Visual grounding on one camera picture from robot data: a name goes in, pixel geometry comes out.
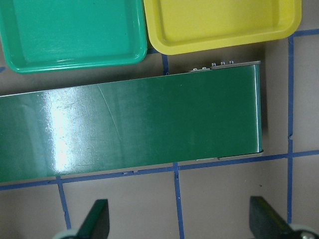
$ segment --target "tiled floor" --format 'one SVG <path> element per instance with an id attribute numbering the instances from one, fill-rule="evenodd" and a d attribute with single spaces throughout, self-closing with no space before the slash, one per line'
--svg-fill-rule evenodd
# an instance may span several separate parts
<path id="1" fill-rule="evenodd" d="M 318 12 L 317 0 L 304 0 L 299 30 L 318 29 Z M 247 239 L 252 237 L 249 196 L 262 195 L 283 218 L 319 232 L 319 30 L 310 33 L 314 35 L 299 36 L 303 34 L 299 32 L 290 39 L 169 56 L 170 74 L 209 66 L 213 61 L 262 60 L 263 157 L 206 160 L 197 162 L 196 169 L 187 166 L 194 162 L 187 162 L 179 171 L 175 167 L 174 171 L 139 176 L 128 172 L 112 174 L 117 178 L 106 175 L 80 182 L 62 179 L 72 227 L 80 226 L 95 199 L 109 198 L 110 238 Z M 290 64 L 289 56 L 294 60 Z M 0 73 L 0 95 L 163 74 L 158 53 L 133 66 L 56 73 L 18 75 L 5 65 L 3 55 L 1 66 L 5 69 Z M 288 130 L 293 132 L 293 148 L 288 144 Z M 64 195 L 57 185 L 8 190 L 15 187 L 0 186 L 2 237 L 49 239 L 66 229 L 60 200 Z M 176 208 L 175 192 L 181 210 Z"/>

